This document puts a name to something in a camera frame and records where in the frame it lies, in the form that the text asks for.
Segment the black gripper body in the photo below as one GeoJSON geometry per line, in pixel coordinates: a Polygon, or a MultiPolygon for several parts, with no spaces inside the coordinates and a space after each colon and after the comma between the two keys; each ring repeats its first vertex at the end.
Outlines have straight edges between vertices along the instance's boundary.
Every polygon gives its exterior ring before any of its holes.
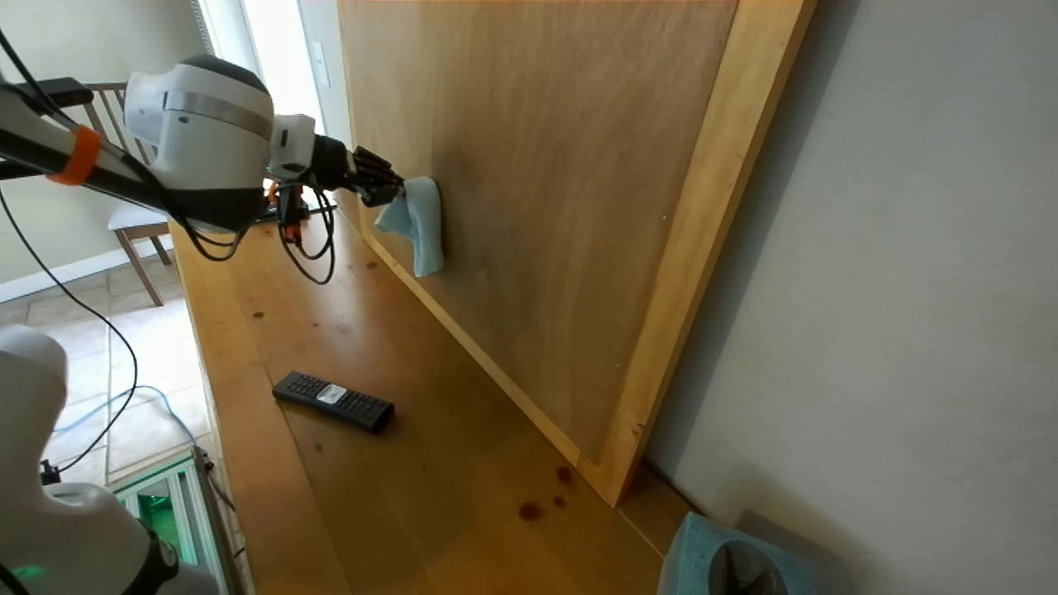
{"type": "Polygon", "coordinates": [[[342,140],[318,135],[312,152],[312,180],[318,189],[349,189],[350,187],[350,152],[342,140]]]}

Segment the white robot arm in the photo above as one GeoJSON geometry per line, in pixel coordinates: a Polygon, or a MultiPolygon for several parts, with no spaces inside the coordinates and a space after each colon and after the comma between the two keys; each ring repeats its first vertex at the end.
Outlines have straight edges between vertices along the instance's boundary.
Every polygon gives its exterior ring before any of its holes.
{"type": "MultiPolygon", "coordinates": [[[[160,212],[187,236],[245,236],[260,214],[291,229],[297,189],[350,189],[371,204],[404,180],[366,149],[280,117],[245,68],[193,57],[126,87],[122,135],[76,124],[20,76],[2,87],[2,162],[160,212]]],[[[42,331],[0,331],[0,578],[2,595],[217,595],[207,568],[95,484],[51,484],[42,450],[68,406],[68,350],[42,331]]]]}

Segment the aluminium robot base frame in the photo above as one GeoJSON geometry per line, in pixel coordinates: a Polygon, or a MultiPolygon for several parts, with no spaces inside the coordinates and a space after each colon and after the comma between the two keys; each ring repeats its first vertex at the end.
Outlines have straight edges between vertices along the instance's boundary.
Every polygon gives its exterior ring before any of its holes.
{"type": "Polygon", "coordinates": [[[162,460],[115,484],[112,493],[182,561],[206,568],[217,581],[217,595],[245,595],[206,454],[190,450],[162,460]]]}

